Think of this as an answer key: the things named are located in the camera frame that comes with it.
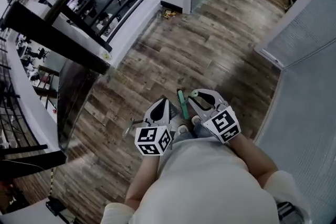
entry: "baseboard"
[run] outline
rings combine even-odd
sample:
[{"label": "baseboard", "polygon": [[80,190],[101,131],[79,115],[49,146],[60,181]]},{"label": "baseboard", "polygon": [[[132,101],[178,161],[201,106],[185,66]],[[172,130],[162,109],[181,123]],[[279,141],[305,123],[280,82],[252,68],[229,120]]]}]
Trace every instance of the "baseboard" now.
[{"label": "baseboard", "polygon": [[170,4],[166,1],[161,1],[161,5],[165,8],[171,9],[171,10],[173,10],[175,12],[178,12],[178,13],[182,13],[182,11],[183,11],[183,9],[181,7]]}]

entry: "cable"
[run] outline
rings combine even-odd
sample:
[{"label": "cable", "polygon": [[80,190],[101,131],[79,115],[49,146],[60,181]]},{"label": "cable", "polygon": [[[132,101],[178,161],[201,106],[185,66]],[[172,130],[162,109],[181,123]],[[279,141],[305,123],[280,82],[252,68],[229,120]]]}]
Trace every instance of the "cable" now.
[{"label": "cable", "polygon": [[[2,161],[12,162],[12,163],[21,163],[21,162],[12,161],[11,159],[3,159]],[[30,164],[30,163],[21,163],[21,164],[36,166],[36,167],[42,169],[43,171],[45,171],[45,169],[43,169],[41,166],[38,166],[38,165],[35,165],[35,164]]]},{"label": "cable", "polygon": [[49,197],[51,197],[51,194],[53,193],[53,186],[54,186],[54,169],[51,169],[50,172],[50,191],[49,191]]}]

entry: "person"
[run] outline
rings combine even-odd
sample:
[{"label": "person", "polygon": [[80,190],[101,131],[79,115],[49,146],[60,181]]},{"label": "person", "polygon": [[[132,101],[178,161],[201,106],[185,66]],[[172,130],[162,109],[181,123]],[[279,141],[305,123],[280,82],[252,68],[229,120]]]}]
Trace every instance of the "person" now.
[{"label": "person", "polygon": [[76,12],[78,9],[81,8],[81,6],[84,4],[84,2],[85,2],[84,0],[78,0],[77,2],[73,1],[69,4],[69,8],[72,11]]},{"label": "person", "polygon": [[103,12],[99,17],[98,17],[98,22],[102,25],[105,25],[109,21],[110,17],[106,12]]},{"label": "person", "polygon": [[250,139],[223,145],[194,117],[173,149],[144,156],[124,204],[105,207],[102,224],[300,224],[310,209],[293,177]]}]

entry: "yellow object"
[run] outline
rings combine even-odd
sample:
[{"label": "yellow object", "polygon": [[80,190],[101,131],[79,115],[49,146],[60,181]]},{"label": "yellow object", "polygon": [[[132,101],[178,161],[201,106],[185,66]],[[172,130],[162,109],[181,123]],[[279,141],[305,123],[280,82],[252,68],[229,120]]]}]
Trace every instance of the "yellow object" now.
[{"label": "yellow object", "polygon": [[176,15],[176,12],[174,12],[170,9],[166,9],[164,11],[163,17],[166,18],[166,19],[170,19],[171,17],[175,17],[175,15]]}]

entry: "jeans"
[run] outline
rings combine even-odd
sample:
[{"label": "jeans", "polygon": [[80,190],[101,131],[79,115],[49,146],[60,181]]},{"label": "jeans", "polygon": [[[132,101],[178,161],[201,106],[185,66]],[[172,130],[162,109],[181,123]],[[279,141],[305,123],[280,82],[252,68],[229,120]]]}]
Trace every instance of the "jeans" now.
[{"label": "jeans", "polygon": [[174,139],[173,144],[183,140],[206,137],[213,137],[213,135],[209,132],[207,128],[201,125],[201,122],[197,122],[194,126],[194,132],[185,132],[180,134],[176,139]]}]

